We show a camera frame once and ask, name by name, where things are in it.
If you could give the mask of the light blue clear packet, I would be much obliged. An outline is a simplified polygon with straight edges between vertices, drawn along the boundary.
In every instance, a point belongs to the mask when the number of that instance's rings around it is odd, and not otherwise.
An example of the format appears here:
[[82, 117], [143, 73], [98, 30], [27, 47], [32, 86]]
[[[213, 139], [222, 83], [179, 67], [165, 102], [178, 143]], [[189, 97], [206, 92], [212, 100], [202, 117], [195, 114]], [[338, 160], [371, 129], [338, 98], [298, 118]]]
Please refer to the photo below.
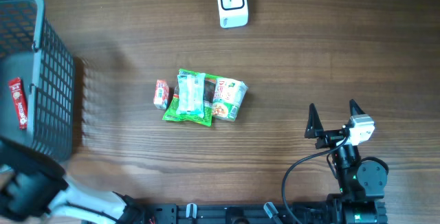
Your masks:
[[204, 117], [204, 83], [205, 74], [180, 74], [177, 76], [179, 85], [179, 104], [177, 114]]

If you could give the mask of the red coffee stick sachet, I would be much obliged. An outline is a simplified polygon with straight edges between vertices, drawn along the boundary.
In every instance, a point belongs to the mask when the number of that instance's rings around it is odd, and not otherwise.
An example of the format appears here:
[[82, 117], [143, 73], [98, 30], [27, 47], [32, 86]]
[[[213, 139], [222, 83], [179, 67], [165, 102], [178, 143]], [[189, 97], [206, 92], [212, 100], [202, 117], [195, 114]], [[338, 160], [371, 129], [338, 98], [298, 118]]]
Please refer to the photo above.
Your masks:
[[19, 121], [19, 128], [25, 130], [28, 127], [28, 106], [23, 90], [23, 81], [20, 77], [13, 78], [8, 82], [8, 86]]

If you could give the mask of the small red white carton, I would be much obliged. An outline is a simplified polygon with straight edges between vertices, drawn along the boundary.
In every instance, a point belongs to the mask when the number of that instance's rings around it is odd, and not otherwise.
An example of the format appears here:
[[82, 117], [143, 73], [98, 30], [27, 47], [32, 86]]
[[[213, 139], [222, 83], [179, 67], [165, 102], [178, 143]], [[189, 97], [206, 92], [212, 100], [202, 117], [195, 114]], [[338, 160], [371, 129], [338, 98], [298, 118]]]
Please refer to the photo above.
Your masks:
[[168, 107], [169, 86], [165, 80], [157, 80], [155, 87], [155, 95], [153, 104], [161, 110], [166, 110]]

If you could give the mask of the instant noodle cup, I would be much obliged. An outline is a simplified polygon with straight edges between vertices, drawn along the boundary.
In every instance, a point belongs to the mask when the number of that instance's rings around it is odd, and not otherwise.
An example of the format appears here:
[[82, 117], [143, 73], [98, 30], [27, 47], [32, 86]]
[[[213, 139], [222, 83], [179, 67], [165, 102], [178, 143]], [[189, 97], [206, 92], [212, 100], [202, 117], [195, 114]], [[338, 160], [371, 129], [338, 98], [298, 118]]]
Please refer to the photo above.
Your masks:
[[247, 90], [247, 85], [242, 81], [217, 78], [212, 115], [218, 119], [234, 122]]

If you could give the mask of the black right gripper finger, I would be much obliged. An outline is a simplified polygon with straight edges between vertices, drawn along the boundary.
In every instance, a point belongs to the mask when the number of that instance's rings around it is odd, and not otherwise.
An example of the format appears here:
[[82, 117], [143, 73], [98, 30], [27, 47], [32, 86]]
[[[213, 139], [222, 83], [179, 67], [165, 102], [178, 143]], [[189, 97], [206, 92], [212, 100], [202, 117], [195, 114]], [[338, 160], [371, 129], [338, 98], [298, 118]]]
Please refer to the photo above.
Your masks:
[[319, 138], [322, 137], [324, 129], [320, 121], [316, 106], [314, 103], [309, 105], [309, 117], [305, 129], [305, 138]]
[[350, 107], [351, 116], [365, 114], [365, 112], [359, 107], [359, 105], [357, 104], [357, 102], [354, 99], [351, 99], [349, 101], [349, 107]]

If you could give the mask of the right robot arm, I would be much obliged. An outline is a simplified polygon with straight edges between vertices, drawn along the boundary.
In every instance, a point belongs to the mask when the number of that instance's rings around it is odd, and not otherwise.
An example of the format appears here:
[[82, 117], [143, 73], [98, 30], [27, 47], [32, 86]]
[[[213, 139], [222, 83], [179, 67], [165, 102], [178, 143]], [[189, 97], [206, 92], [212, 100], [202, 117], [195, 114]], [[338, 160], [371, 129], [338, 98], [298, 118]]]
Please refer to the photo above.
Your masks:
[[324, 130], [314, 104], [309, 105], [305, 137], [316, 139], [317, 149], [328, 149], [328, 164], [340, 187], [338, 194], [329, 194], [312, 210], [321, 223], [386, 223], [386, 211], [380, 199], [384, 198], [388, 165], [376, 157], [362, 158], [358, 146], [368, 141], [375, 121], [358, 106], [349, 101], [351, 117], [336, 130]]

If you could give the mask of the green snack bag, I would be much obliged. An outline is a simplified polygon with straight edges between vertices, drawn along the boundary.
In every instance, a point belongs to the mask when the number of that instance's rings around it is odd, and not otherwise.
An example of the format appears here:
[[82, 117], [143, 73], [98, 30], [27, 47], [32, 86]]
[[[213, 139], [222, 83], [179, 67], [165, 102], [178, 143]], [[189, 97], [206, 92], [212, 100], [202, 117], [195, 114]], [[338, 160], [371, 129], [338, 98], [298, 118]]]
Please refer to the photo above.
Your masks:
[[178, 110], [179, 104], [182, 103], [182, 91], [179, 89], [179, 86], [176, 86], [174, 88], [173, 98], [162, 119], [171, 122], [191, 121], [211, 127], [213, 96], [218, 78], [219, 77], [215, 75], [205, 74], [203, 84], [203, 117]]

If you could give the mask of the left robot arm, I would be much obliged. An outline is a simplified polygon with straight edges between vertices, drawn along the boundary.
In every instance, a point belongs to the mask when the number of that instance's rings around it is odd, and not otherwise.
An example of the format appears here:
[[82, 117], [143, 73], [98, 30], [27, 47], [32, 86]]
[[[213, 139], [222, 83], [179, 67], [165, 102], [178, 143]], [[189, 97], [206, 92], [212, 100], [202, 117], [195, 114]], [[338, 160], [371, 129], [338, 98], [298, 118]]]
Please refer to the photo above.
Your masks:
[[84, 186], [66, 175], [53, 159], [4, 137], [1, 164], [13, 170], [1, 186], [1, 215], [11, 221], [54, 216], [68, 216], [83, 223], [149, 221], [146, 210], [131, 197]]

